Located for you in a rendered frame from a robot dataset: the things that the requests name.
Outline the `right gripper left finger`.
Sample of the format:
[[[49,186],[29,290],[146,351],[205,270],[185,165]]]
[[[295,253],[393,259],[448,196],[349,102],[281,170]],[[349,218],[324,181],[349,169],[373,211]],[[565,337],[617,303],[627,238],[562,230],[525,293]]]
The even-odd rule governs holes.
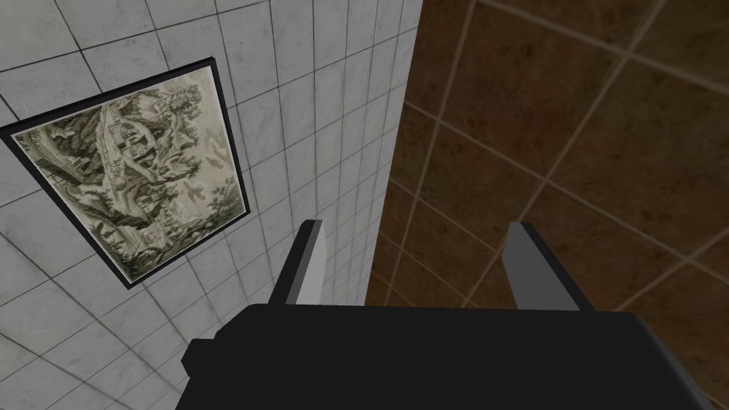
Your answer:
[[[268,300],[270,305],[318,305],[323,289],[327,245],[322,219],[306,219]]]

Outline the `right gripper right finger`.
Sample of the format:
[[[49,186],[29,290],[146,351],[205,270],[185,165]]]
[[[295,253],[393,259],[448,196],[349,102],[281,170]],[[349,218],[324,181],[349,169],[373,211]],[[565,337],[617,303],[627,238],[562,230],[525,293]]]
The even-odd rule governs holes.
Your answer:
[[[532,224],[522,221],[509,225],[502,262],[517,309],[594,311]]]

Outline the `black framed landscape picture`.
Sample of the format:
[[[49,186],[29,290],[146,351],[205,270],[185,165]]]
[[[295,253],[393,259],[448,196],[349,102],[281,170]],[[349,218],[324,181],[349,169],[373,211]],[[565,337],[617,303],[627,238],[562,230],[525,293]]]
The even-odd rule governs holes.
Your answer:
[[[0,127],[126,288],[251,212],[212,57]]]

